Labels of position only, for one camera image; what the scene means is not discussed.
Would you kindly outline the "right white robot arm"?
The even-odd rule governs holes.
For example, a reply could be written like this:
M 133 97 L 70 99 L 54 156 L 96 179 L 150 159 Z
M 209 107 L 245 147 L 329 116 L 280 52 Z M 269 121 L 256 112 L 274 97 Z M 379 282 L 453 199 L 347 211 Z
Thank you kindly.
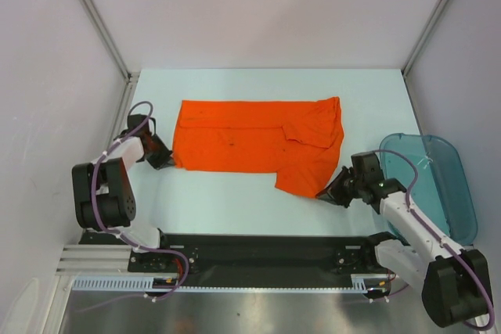
M 456 323 L 479 332 L 495 327 L 496 316 L 485 256 L 465 249 L 446 235 L 411 197 L 413 186 L 386 178 L 377 151 L 354 154 L 317 199 L 348 207 L 360 199 L 401 234 L 372 236 L 373 246 L 361 252 L 370 272 L 396 273 L 420 294 L 429 318 L 439 327 Z

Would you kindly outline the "orange t-shirt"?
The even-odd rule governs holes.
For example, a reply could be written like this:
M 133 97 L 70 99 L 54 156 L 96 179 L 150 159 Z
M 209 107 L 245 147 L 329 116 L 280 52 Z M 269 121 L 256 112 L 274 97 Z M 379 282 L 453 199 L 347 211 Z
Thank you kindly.
M 188 171 L 275 174 L 275 187 L 315 198 L 337 169 L 341 101 L 194 101 L 181 104 L 175 164 Z

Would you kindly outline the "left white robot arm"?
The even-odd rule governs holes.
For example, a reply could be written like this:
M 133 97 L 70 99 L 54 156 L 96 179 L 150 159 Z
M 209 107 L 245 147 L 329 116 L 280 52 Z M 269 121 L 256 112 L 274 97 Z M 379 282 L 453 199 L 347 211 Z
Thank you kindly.
M 159 228 L 138 219 L 128 172 L 142 162 L 157 171 L 172 167 L 173 152 L 156 133 L 154 118 L 133 114 L 126 125 L 99 157 L 72 167 L 76 219 L 85 230 L 112 235 L 135 253 L 146 253 L 146 263 L 164 271 L 171 266 L 173 253 L 162 245 Z

